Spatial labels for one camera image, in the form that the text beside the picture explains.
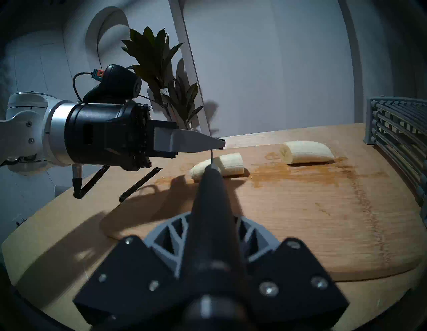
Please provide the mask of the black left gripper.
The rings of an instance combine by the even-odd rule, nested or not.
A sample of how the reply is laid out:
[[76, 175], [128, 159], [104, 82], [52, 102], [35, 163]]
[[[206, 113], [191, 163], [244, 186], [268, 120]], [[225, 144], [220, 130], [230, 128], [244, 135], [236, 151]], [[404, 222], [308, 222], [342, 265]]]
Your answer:
[[77, 104], [65, 124], [65, 147], [73, 163], [117, 166], [127, 171], [150, 168], [150, 157], [223, 149], [226, 142], [198, 131], [151, 120], [150, 107], [128, 101]]

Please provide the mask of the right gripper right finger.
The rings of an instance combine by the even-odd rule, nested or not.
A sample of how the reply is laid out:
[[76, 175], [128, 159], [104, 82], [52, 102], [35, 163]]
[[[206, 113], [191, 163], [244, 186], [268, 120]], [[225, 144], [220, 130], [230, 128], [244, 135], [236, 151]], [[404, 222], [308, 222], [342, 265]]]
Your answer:
[[349, 301], [300, 239], [235, 217], [257, 326], [334, 326]]

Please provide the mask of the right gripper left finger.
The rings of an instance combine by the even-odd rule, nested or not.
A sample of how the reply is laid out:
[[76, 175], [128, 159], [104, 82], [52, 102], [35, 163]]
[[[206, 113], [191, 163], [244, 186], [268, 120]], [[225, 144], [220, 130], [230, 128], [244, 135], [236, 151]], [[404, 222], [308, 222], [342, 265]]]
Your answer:
[[190, 213], [170, 218], [141, 239], [121, 239], [79, 290], [73, 303], [96, 326], [130, 312], [142, 298], [179, 277]]

